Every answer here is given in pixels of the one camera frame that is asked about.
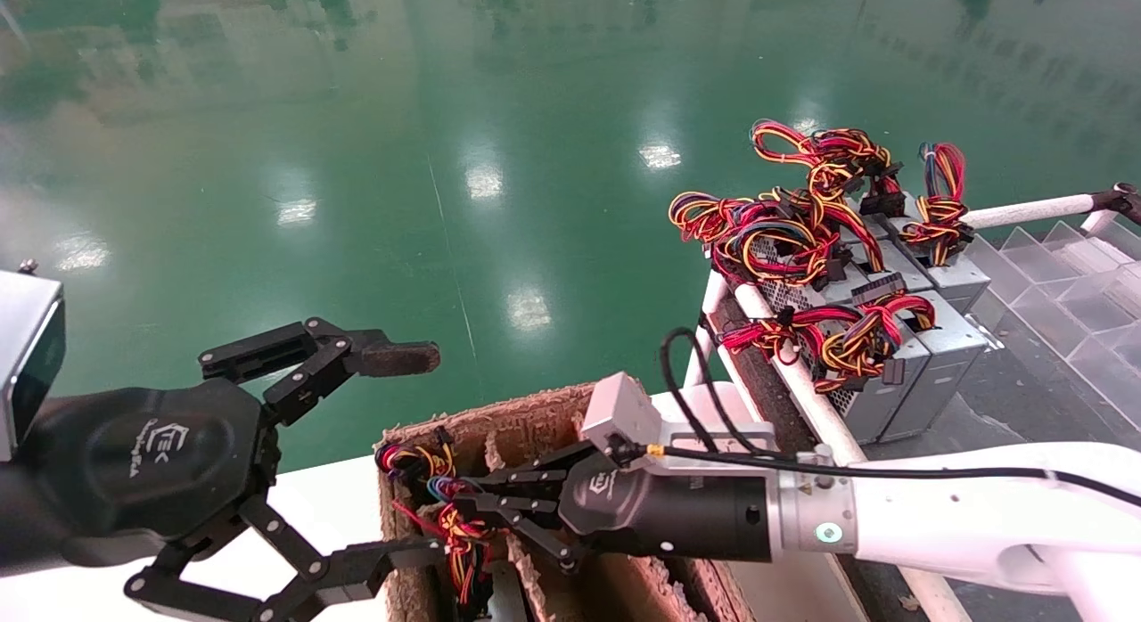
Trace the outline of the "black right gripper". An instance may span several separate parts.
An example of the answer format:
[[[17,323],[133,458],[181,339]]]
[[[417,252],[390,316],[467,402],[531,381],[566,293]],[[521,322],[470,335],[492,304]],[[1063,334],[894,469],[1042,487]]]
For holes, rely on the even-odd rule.
[[[489,472],[484,488],[493,495],[458,495],[458,512],[525,538],[568,575],[581,570],[586,548],[636,557],[772,562],[768,487],[759,477],[621,471],[594,454],[594,444],[576,443]],[[559,504],[543,500],[559,493]]]

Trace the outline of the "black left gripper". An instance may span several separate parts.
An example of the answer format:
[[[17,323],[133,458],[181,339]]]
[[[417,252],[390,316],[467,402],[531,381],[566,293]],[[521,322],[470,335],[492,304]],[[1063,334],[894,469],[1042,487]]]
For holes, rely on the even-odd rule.
[[[280,463],[274,426],[294,425],[355,375],[432,372],[439,346],[311,317],[208,349],[197,361],[208,381],[194,387],[48,399],[21,449],[21,520],[44,525],[57,544],[162,544],[199,536],[237,507],[238,522],[296,574],[256,599],[183,580],[195,554],[220,536],[167,544],[123,593],[184,621],[313,621],[331,606],[374,599],[396,570],[442,560],[443,542],[423,536],[319,554],[261,495]],[[262,406],[237,386],[280,371],[286,374],[264,391]]]

